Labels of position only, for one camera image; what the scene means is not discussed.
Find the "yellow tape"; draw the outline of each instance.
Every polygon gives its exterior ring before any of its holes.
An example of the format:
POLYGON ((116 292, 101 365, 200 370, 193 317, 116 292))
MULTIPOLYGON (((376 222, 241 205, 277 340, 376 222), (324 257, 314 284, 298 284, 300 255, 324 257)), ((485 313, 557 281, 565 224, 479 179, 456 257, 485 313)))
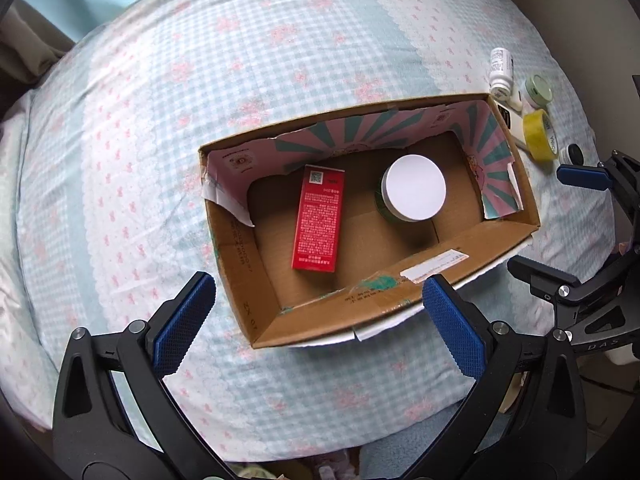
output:
POLYGON ((522 118, 524 140, 535 160, 554 160, 558 157, 558 141, 548 114, 536 110, 522 118))

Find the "wall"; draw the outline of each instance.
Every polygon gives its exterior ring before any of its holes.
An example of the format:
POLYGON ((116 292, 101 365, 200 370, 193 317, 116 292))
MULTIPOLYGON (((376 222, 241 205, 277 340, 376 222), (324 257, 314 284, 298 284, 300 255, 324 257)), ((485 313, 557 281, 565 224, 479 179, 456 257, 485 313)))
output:
MULTIPOLYGON (((596 133, 601 158, 617 149, 640 159, 640 19, 628 0, 513 0, 539 30, 596 133)), ((630 225, 616 211, 616 235, 630 225)))

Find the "red rectangular package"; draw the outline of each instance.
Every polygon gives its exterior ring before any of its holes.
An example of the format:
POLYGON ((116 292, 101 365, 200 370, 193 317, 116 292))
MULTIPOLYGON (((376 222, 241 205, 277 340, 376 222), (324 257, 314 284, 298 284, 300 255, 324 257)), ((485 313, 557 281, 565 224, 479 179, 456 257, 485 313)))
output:
POLYGON ((343 188, 343 170, 305 166, 292 269, 334 272, 343 188))

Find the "screw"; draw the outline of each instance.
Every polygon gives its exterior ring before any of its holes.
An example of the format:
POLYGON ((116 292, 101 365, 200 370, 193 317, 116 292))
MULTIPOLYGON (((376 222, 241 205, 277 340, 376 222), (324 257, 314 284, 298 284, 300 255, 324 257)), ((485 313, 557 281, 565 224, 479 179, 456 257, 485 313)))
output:
POLYGON ((86 334, 86 329, 79 326, 71 333, 71 337, 73 339, 82 339, 84 337, 84 334, 86 334))
POLYGON ((564 330, 560 330, 559 328, 556 328, 554 330, 554 338, 557 339, 558 341, 564 341, 566 339, 566 334, 564 333, 564 330))
POLYGON ((146 323, 141 319, 137 319, 129 323, 129 332, 132 334, 137 334, 142 332, 145 329, 146 323))
POLYGON ((500 335, 505 335, 509 333, 509 325, 501 321, 496 321, 494 324, 492 324, 491 328, 494 329, 495 333, 500 335))

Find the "open cardboard box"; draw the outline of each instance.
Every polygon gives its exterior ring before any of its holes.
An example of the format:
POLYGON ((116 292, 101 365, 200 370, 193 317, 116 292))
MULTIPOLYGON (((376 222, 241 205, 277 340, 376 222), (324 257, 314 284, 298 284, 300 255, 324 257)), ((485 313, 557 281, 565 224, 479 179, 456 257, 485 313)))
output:
MULTIPOLYGON (((315 156, 314 162, 318 162, 318 156, 315 156)), ((408 279, 405 276, 407 269, 425 261, 434 262, 427 264, 428 267, 436 266, 443 253, 459 251, 466 258, 454 259, 456 263, 442 270, 442 274, 454 285, 462 283, 504 259, 540 226, 518 150, 487 94, 383 102, 271 124, 202 146, 200 161, 205 185, 203 196, 218 202, 206 200, 218 268, 240 328, 253 348, 308 342, 337 334, 333 339, 326 339, 335 342, 353 338, 354 328, 357 332, 357 327, 366 327, 372 320, 388 319, 396 311, 416 312, 421 306, 422 283, 408 279), (207 155, 213 150, 235 153, 229 149, 255 139, 271 139, 285 132, 313 129, 315 124, 338 118, 381 114, 391 109, 435 110, 433 107, 440 107, 438 110, 444 108, 446 111, 449 106, 470 101, 484 101, 488 105, 495 118, 495 121, 491 120, 499 125, 496 130, 501 129, 507 142, 502 144, 508 146, 510 156, 513 155, 509 174, 521 210, 501 218, 487 219, 491 216, 487 208, 495 211, 486 204, 484 194, 481 195, 478 174, 470 167, 468 153, 465 156, 461 147, 462 140, 456 131, 458 124, 401 149, 366 148, 366 151, 339 156, 334 152, 332 158, 322 160, 322 166, 346 172, 334 273, 291 269, 302 167, 250 184, 245 217, 238 212, 234 216, 227 210, 233 209, 232 206, 222 207, 219 203, 225 200, 211 194, 215 188, 211 187, 211 171, 207 173, 207 155), (407 153, 424 155, 438 165, 446 181, 447 197, 440 212, 430 220, 389 222, 376 209, 374 191, 386 168, 407 153), (345 333, 351 336, 340 336, 345 333)), ((499 173, 499 177, 505 179, 506 172, 499 173)), ((485 175, 483 182, 490 175, 485 175)))

